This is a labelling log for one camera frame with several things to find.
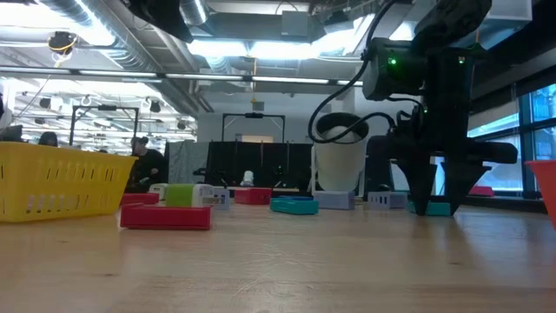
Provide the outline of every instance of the ceiling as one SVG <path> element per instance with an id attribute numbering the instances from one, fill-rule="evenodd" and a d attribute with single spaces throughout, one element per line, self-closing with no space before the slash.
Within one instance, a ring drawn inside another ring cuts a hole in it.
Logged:
<path id="1" fill-rule="evenodd" d="M 79 40 L 70 54 L 71 58 L 60 64 L 64 69 L 235 75 L 256 73 L 270 77 L 348 80 L 361 66 L 359 55 L 364 49 L 362 38 L 366 36 L 368 25 L 383 0 L 207 0 L 206 5 L 210 10 L 208 21 L 189 29 L 195 39 L 193 43 L 185 43 L 151 23 L 146 23 L 132 14 L 122 1 L 41 0 L 40 3 L 25 6 L 2 3 L 0 0 L 0 65 L 54 67 L 60 56 L 50 51 L 47 39 L 55 31 L 70 31 L 75 32 Z M 87 25 L 72 16 L 72 10 L 67 8 L 71 4 L 87 7 L 88 10 L 83 11 L 85 13 L 92 12 Z M 383 18 L 375 35 L 411 39 L 413 27 L 434 4 L 435 0 L 396 4 Z M 324 21 L 338 10 L 346 12 L 349 19 L 347 23 L 352 29 L 327 35 L 323 28 Z M 293 21 L 291 23 L 306 19 L 309 25 L 307 34 L 294 39 L 292 36 L 284 36 L 284 28 L 288 25 L 283 21 L 290 17 L 293 18 L 288 19 Z M 269 53 L 267 56 L 263 52 L 255 52 L 258 43 L 267 43 L 268 40 L 274 40 L 275 43 L 276 38 L 286 45 L 274 50 L 259 49 Z M 214 45 L 209 48 L 216 48 L 203 52 L 205 55 L 195 55 L 194 52 L 199 50 L 198 44 L 207 42 L 239 43 L 246 55 L 258 57 L 234 55 L 231 48 L 218 48 L 222 46 Z M 310 53 L 297 57 L 295 49 L 302 45 L 309 47 Z M 36 137 L 43 129 L 67 130 L 70 127 L 70 107 L 82 104 L 85 99 L 85 103 L 91 101 L 90 105 L 100 103 L 139 108 L 139 117 L 144 121 L 139 124 L 139 130 L 152 135 L 154 139 L 158 135 L 162 137 L 161 134 L 168 134 L 164 137 L 171 140 L 194 139 L 195 118 L 199 114 L 251 111 L 250 101 L 254 93 L 257 99 L 265 102 L 265 110 L 309 115 L 314 109 L 314 105 L 309 103 L 317 103 L 338 88 L 295 83 L 210 83 L 171 79 L 157 82 L 156 79 L 123 81 L 117 78 L 91 82 L 84 79 L 86 78 L 80 76 L 51 77 L 47 82 L 44 76 L 6 75 L 3 81 L 10 81 L 12 109 L 18 116 L 17 122 L 25 125 L 30 137 Z M 40 95 L 34 99 L 39 90 Z M 39 105 L 41 98 L 55 99 L 53 102 L 63 105 L 46 110 Z M 152 101 L 160 101 L 160 113 L 149 111 Z M 127 152 L 129 140 L 103 139 L 115 135 L 116 131 L 133 129 L 133 123 L 125 121 L 129 117 L 124 112 L 94 113 L 91 110 L 88 114 L 93 114 L 94 117 L 85 115 L 76 124 L 82 130 L 83 136 L 79 138 L 83 140 L 85 147 L 100 149 L 108 145 L 108 142 L 117 142 L 114 151 L 118 149 Z M 37 125 L 37 117 L 42 116 L 56 118 L 46 118 L 45 123 Z M 103 118 L 117 119 L 119 122 L 112 121 L 109 126 L 102 126 L 94 121 Z M 188 122 L 185 130 L 176 128 L 176 123 L 180 120 Z M 99 131 L 104 131 L 105 135 L 96 136 Z"/>

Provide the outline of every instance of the blue object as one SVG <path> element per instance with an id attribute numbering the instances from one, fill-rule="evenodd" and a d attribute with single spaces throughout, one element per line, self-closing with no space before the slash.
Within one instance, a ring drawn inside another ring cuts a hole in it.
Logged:
<path id="1" fill-rule="evenodd" d="M 312 201 L 312 196 L 278 196 L 278 198 L 286 200 L 295 200 L 295 201 Z"/>
<path id="2" fill-rule="evenodd" d="M 407 209 L 411 213 L 415 213 L 415 204 L 413 201 L 407 203 Z M 429 203 L 427 207 L 427 216 L 451 216 L 450 203 Z"/>
<path id="3" fill-rule="evenodd" d="M 270 210 L 295 215 L 313 215 L 319 213 L 319 203 L 307 199 L 274 198 L 270 200 Z"/>

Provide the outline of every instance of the table surface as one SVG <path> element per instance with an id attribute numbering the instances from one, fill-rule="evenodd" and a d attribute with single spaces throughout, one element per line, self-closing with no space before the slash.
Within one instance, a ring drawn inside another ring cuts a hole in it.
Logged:
<path id="1" fill-rule="evenodd" d="M 0 312 L 556 311 L 544 215 L 236 205 L 211 231 L 123 230 L 117 218 L 0 224 Z"/>

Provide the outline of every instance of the person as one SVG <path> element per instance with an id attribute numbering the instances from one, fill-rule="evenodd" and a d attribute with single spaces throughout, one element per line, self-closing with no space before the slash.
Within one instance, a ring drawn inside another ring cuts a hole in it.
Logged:
<path id="1" fill-rule="evenodd" d="M 168 162 L 157 150 L 148 149 L 147 143 L 149 139 L 133 138 L 131 144 L 133 147 L 133 156 L 138 157 L 131 173 L 131 183 L 141 187 L 146 192 L 149 186 L 154 183 L 166 183 L 166 172 Z"/>
<path id="2" fill-rule="evenodd" d="M 51 147 L 57 147 L 58 146 L 58 136 L 56 136 L 56 133 L 54 133 L 52 131 L 45 131 L 41 135 L 41 138 L 38 140 L 38 144 L 40 144 L 40 145 L 49 145 Z"/>

